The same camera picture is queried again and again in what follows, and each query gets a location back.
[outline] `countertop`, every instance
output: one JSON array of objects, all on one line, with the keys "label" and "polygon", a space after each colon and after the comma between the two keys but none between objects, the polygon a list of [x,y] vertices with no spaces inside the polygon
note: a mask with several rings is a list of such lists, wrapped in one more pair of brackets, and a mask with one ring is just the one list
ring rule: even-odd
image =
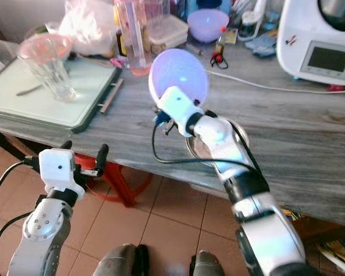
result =
[{"label": "countertop", "polygon": [[[212,45],[199,45],[210,56]],[[216,72],[262,85],[325,90],[324,85],[294,80],[275,57],[259,59],[241,45],[227,45],[229,69]],[[155,174],[223,190],[212,168],[197,164],[161,164],[152,154],[154,102],[147,77],[129,70],[106,115],[97,114],[79,134],[0,118],[0,132],[59,146],[73,141],[76,152],[96,156],[102,143],[108,160]],[[345,94],[311,94],[265,90],[210,76],[205,108],[245,128],[271,192],[284,207],[345,225]],[[156,137],[159,155],[191,158],[177,131]]]}]

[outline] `display screen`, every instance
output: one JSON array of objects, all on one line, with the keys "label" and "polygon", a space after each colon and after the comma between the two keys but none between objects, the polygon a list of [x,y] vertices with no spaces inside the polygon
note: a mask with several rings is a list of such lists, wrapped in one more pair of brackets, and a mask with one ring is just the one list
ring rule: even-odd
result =
[{"label": "display screen", "polygon": [[315,47],[308,66],[343,72],[345,70],[345,52]]}]

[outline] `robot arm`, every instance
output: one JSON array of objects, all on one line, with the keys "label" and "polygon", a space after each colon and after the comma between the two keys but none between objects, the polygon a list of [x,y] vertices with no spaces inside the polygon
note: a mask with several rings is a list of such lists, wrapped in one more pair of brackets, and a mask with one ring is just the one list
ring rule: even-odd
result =
[{"label": "robot arm", "polygon": [[[199,137],[212,158],[254,166],[245,147],[234,139],[231,123],[203,115],[178,87],[168,88],[157,104],[175,120],[182,135]],[[289,266],[293,271],[302,269],[302,242],[270,194],[264,177],[258,171],[232,163],[214,162],[214,167],[229,195],[233,214],[241,223],[237,239],[249,272],[282,275],[284,267],[285,271]]]},{"label": "robot arm", "polygon": [[102,145],[94,170],[81,170],[69,149],[46,149],[39,154],[41,179],[47,197],[25,220],[22,240],[14,253],[8,275],[55,275],[60,250],[70,232],[72,208],[85,194],[88,177],[99,177],[109,148]]}]

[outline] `tile floor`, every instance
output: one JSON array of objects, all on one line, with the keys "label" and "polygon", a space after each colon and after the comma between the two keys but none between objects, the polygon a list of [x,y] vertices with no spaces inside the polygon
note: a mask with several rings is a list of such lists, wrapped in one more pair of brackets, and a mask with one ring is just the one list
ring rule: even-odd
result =
[{"label": "tile floor", "polygon": [[[0,149],[0,176],[17,160]],[[138,185],[144,172],[126,168],[126,181]],[[19,167],[0,189],[0,228],[19,214],[30,211],[44,185],[37,173]],[[100,182],[99,193],[112,194]],[[208,250],[218,257],[226,275],[247,275],[229,203],[221,198],[192,190],[187,183],[155,175],[138,196],[134,208],[103,201],[87,193],[74,208],[71,233],[63,246],[58,275],[92,275],[99,260],[124,243],[149,247],[151,275],[188,275],[190,257]],[[4,275],[21,239],[21,224],[12,225],[0,243],[0,270]],[[324,275],[337,275],[336,267],[317,249],[306,249],[308,261]]]}]

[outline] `cutting board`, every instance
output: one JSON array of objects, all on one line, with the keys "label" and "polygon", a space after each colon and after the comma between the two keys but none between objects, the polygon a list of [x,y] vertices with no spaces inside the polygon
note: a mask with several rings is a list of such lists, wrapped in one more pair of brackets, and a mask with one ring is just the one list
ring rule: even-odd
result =
[{"label": "cutting board", "polygon": [[120,70],[100,66],[84,59],[66,61],[70,85],[76,91],[72,102],[55,101],[43,86],[16,96],[20,91],[36,87],[40,82],[22,61],[15,59],[0,72],[0,117],[80,132],[98,110],[116,81]]}]

